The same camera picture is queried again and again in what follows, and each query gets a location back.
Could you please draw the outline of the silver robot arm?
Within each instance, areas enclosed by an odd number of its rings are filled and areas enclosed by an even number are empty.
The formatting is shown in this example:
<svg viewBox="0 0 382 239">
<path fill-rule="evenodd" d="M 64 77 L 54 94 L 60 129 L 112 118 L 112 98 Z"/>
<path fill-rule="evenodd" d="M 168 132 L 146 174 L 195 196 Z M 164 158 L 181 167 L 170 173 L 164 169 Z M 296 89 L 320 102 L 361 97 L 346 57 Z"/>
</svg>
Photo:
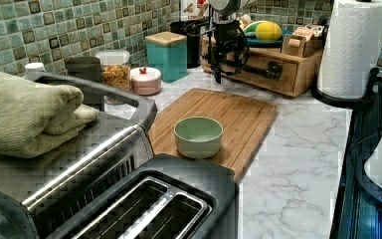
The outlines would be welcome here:
<svg viewBox="0 0 382 239">
<path fill-rule="evenodd" d="M 240 74 L 249 61 L 250 47 L 236 13 L 250 0 L 208 0 L 208 2 L 208 63 L 216 82 L 221 84 L 222 75 Z M 232 62 L 235 68 L 233 72 L 222 69 L 229 54 L 233 56 Z"/>
</svg>

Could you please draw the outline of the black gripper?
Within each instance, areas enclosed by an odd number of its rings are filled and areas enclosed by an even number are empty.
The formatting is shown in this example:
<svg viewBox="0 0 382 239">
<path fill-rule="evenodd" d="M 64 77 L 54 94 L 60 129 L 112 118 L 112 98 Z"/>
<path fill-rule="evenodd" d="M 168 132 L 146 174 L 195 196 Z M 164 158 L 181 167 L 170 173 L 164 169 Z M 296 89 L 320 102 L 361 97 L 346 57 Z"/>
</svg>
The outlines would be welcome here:
<svg viewBox="0 0 382 239">
<path fill-rule="evenodd" d="M 214 64 L 213 76 L 215 81 L 221 84 L 221 64 L 231 54 L 235 74 L 241 74 L 249 60 L 249 45 L 238 20 L 229 23 L 215 23 L 213 34 L 215 43 L 210 45 L 210 61 Z"/>
</svg>

